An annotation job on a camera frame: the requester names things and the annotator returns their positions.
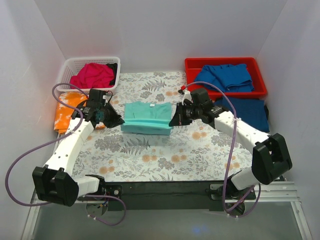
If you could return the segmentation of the teal t shirt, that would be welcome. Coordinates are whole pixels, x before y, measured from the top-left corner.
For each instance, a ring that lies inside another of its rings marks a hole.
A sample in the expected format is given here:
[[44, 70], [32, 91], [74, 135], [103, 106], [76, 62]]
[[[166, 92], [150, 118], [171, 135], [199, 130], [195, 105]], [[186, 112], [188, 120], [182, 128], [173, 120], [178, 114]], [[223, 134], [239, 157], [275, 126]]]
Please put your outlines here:
[[136, 101], [124, 106], [124, 123], [120, 126], [124, 133], [143, 135], [171, 134], [169, 126], [172, 117], [172, 105], [168, 102], [155, 104]]

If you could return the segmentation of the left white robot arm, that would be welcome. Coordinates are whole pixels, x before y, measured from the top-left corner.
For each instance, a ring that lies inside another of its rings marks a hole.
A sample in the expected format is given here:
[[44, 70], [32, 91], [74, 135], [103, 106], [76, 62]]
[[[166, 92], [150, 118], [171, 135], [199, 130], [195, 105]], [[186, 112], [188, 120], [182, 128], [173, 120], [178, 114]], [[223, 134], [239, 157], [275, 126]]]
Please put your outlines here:
[[110, 91], [90, 89], [88, 98], [73, 110], [64, 138], [53, 155], [32, 172], [39, 200], [70, 207], [79, 197], [106, 194], [103, 177], [91, 174], [73, 179], [72, 174], [81, 148], [98, 124], [111, 129], [124, 123], [111, 105], [111, 97]]

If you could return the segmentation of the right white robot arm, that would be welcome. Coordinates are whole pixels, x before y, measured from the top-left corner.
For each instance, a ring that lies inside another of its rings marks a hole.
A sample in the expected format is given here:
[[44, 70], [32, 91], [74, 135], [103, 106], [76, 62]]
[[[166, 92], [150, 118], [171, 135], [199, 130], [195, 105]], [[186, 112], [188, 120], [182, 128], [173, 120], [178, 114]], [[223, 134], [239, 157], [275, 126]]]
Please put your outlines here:
[[252, 155], [251, 166], [232, 175], [225, 175], [223, 186], [214, 191], [222, 198], [237, 197], [245, 189], [258, 184], [269, 185], [284, 173], [293, 163], [285, 138], [279, 134], [262, 132], [237, 117], [235, 110], [215, 104], [206, 89], [188, 91], [181, 87], [178, 91], [182, 101], [176, 104], [176, 110], [169, 126], [188, 126], [194, 120], [201, 120], [232, 138], [231, 143], [239, 142]]

